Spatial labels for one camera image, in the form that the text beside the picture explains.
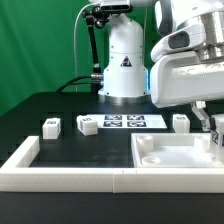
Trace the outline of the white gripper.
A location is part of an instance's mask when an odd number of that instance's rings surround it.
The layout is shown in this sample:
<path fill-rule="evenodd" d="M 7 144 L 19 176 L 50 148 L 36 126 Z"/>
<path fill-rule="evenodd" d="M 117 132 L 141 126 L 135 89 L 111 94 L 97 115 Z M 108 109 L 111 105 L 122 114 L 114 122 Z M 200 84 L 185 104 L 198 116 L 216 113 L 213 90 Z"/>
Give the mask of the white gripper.
<path fill-rule="evenodd" d="M 191 104 L 201 121 L 202 130 L 210 131 L 206 102 L 224 98 L 224 60 L 202 62 L 196 52 L 206 40 L 202 23 L 188 25 L 163 37 L 152 49 L 155 62 L 150 73 L 152 103 L 158 107 Z"/>

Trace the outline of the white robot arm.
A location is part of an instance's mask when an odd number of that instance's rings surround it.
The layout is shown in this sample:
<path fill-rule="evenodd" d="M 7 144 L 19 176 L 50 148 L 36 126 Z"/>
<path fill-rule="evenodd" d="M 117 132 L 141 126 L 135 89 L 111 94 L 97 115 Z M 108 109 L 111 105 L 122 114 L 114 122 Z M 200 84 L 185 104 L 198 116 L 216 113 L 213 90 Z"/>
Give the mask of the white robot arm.
<path fill-rule="evenodd" d="M 98 27 L 109 25 L 109 64 L 99 94 L 106 100 L 141 99 L 158 107 L 189 104 L 205 131 L 218 118 L 206 103 L 224 98 L 224 0 L 89 0 Z M 154 66 L 143 65 L 143 29 L 127 14 L 155 8 Z"/>

